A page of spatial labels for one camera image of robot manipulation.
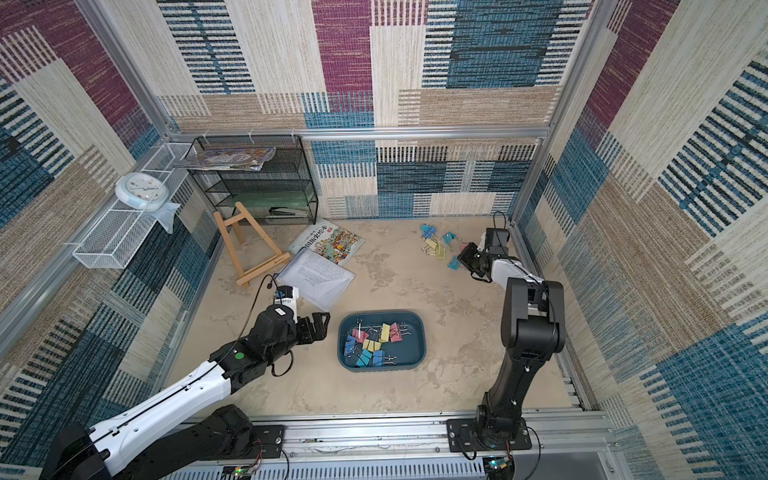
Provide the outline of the pink binder clip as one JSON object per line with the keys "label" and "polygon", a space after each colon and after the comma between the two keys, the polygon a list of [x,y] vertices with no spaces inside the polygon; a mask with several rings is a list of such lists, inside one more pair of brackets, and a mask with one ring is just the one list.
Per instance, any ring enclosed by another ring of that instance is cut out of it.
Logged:
{"label": "pink binder clip", "polygon": [[401,342],[404,336],[411,335],[412,329],[402,323],[392,323],[389,328],[388,340],[392,343]]}
{"label": "pink binder clip", "polygon": [[363,328],[361,325],[358,325],[357,327],[352,329],[350,336],[357,343],[364,343],[368,339],[369,333],[366,328]]}

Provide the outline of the teal plastic storage box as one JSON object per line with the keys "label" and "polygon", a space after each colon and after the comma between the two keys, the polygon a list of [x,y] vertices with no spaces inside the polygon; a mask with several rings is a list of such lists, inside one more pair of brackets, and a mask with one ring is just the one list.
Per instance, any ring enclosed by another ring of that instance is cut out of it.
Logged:
{"label": "teal plastic storage box", "polygon": [[[388,340],[389,328],[392,323],[402,323],[412,329],[412,334],[403,337],[401,342],[392,343]],[[357,368],[355,363],[363,348],[363,343],[357,343],[350,333],[353,328],[361,325],[369,333],[369,340],[382,343],[381,350],[388,356],[396,356],[397,364],[383,368]],[[372,373],[396,370],[408,370],[417,367],[426,357],[426,335],[421,318],[408,310],[367,311],[348,315],[339,326],[337,356],[340,364],[356,373]]]}

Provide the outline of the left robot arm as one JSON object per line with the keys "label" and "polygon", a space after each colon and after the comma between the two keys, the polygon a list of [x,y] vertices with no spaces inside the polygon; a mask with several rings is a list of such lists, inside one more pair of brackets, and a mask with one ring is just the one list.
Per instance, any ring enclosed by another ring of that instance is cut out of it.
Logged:
{"label": "left robot arm", "polygon": [[248,334],[214,351],[192,373],[148,400],[86,428],[74,422],[52,442],[44,479],[160,479],[209,455],[242,458],[252,424],[233,406],[195,427],[184,420],[273,370],[296,345],[322,341],[331,316],[299,317],[286,304],[247,320]]}

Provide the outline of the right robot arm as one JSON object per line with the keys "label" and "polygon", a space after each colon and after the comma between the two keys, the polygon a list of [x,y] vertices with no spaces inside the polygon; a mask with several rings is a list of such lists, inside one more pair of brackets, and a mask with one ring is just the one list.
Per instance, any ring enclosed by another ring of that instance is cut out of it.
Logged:
{"label": "right robot arm", "polygon": [[566,339],[564,288],[542,279],[509,254],[510,232],[488,228],[481,242],[458,256],[471,277],[504,289],[500,335],[504,358],[493,386],[478,405],[475,436],[484,447],[517,443],[523,432],[523,403],[536,373]]}

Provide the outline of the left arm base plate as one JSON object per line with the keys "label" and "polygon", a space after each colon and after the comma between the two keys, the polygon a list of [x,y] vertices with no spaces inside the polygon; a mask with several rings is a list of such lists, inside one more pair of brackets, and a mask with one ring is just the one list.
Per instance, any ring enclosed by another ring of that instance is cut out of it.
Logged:
{"label": "left arm base plate", "polygon": [[216,446],[199,460],[251,460],[277,459],[282,455],[285,426],[280,424],[256,425],[249,431],[241,429],[226,433]]}

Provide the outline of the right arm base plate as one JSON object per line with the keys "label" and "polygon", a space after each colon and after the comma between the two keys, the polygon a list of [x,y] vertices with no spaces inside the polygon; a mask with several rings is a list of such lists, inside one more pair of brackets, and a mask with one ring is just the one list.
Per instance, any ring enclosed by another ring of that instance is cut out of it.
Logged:
{"label": "right arm base plate", "polygon": [[467,454],[480,451],[518,451],[533,448],[531,436],[524,419],[521,420],[518,433],[514,437],[506,434],[491,434],[479,438],[475,420],[470,418],[454,418],[445,422],[448,435],[449,449],[453,453]]}

